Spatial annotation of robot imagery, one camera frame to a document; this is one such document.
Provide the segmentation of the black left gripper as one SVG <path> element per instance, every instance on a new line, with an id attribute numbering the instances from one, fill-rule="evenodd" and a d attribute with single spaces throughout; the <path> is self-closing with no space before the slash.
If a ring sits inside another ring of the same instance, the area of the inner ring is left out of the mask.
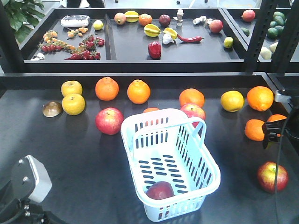
<path id="1" fill-rule="evenodd" d="M 0 222 L 13 224 L 21 220 L 26 224 L 65 224 L 51 211 L 44 211 L 42 206 L 31 203 L 29 195 L 33 193 L 33 184 L 18 187 L 7 182 L 0 189 Z"/>

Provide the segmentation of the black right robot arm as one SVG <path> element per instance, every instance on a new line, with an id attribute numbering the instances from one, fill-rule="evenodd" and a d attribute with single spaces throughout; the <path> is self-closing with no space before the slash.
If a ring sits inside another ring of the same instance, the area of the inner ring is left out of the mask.
<path id="1" fill-rule="evenodd" d="M 292 141 L 299 141 L 299 92 L 295 90 L 277 90 L 274 94 L 274 100 L 279 103 L 290 103 L 291 111 L 286 119 L 265 122 L 262 125 L 264 149 L 267 149 L 272 142 L 279 142 L 283 136 Z"/>

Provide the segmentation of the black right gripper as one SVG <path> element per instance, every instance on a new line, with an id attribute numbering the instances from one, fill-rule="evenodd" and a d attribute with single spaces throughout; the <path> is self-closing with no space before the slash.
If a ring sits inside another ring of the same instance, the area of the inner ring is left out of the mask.
<path id="1" fill-rule="evenodd" d="M 265 122 L 262 125 L 264 133 L 263 148 L 267 149 L 270 142 L 278 142 L 282 136 L 290 140 L 299 141 L 299 120 L 286 118 L 273 122 Z"/>

